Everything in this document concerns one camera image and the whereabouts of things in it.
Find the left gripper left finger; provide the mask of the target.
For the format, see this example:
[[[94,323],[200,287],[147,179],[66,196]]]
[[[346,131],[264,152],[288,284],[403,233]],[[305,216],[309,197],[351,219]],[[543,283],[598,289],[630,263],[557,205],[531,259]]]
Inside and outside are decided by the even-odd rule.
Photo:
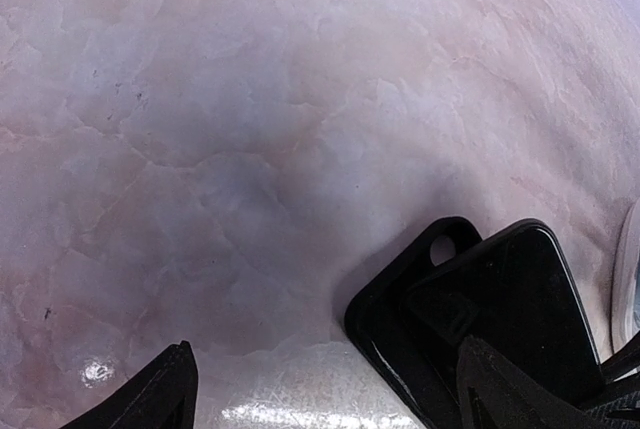
[[[194,426],[198,370],[187,341],[171,344],[94,408],[64,429],[155,429]]]

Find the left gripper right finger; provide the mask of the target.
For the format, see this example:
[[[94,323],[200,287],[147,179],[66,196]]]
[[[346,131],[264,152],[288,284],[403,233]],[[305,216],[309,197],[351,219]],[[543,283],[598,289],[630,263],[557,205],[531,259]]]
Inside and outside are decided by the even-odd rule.
[[[459,350],[457,392],[464,428],[637,428],[639,376],[609,382],[582,407],[558,398],[485,341]]]

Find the black smartphone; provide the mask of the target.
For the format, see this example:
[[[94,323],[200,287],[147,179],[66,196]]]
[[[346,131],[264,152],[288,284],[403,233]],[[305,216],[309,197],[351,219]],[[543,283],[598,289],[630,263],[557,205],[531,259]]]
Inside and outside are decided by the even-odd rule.
[[[553,231],[518,221],[412,284],[400,309],[450,391],[459,348],[479,338],[553,395],[580,403],[604,385],[599,357]]]

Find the black phone case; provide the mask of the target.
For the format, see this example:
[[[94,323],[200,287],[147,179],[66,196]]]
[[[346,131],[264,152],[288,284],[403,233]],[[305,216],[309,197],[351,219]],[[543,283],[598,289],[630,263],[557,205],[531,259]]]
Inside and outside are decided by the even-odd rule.
[[[414,342],[415,330],[400,310],[410,285],[435,272],[430,248],[440,236],[450,238],[458,254],[482,241],[463,217],[436,220],[354,296],[345,311],[344,331],[424,426],[460,428],[456,397]]]

